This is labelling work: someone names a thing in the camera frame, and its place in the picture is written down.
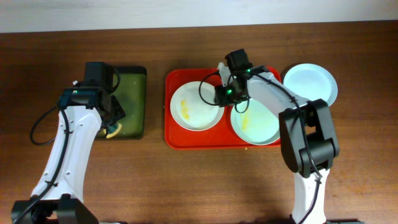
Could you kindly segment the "cream white plate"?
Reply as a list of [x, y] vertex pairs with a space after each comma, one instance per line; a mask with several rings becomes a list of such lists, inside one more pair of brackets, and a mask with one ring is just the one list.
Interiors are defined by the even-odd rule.
[[204, 131], [223, 117], [224, 108], [213, 106], [215, 87], [205, 82], [189, 82], [172, 95], [170, 112], [174, 121], [189, 131]]

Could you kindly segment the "yellow green scrub sponge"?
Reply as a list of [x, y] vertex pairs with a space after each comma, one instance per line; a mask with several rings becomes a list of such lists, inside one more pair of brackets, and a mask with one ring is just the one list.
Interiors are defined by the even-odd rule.
[[117, 135], [117, 133], [120, 132], [121, 128], [122, 128], [122, 124], [120, 124], [120, 123], [115, 123], [115, 124], [111, 125], [105, 131], [105, 138], [109, 139], [109, 138], [115, 137], [115, 135]]

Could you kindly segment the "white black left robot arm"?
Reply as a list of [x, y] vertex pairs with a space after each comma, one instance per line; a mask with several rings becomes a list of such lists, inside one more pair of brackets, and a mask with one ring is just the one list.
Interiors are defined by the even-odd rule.
[[97, 223], [83, 203], [83, 184], [93, 142], [125, 116], [114, 96], [116, 67], [88, 62], [83, 81], [60, 95], [57, 134], [45, 170], [29, 200], [18, 200], [13, 223]]

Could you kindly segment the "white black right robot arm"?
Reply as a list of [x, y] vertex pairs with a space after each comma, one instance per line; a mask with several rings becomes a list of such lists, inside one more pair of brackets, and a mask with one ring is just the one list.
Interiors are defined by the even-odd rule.
[[294, 174], [294, 223], [326, 223], [326, 180], [340, 153], [330, 108], [322, 99], [308, 100], [275, 79], [265, 66], [254, 66], [244, 49], [230, 52], [219, 64], [216, 86], [220, 107], [256, 100], [279, 120], [281, 153]]

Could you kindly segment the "light blue plate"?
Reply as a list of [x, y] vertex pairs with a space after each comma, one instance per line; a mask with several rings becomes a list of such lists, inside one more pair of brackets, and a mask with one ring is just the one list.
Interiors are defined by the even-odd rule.
[[294, 93], [311, 101], [323, 99], [331, 106], [338, 95], [338, 85], [333, 75], [313, 63], [300, 63], [290, 68], [283, 84]]

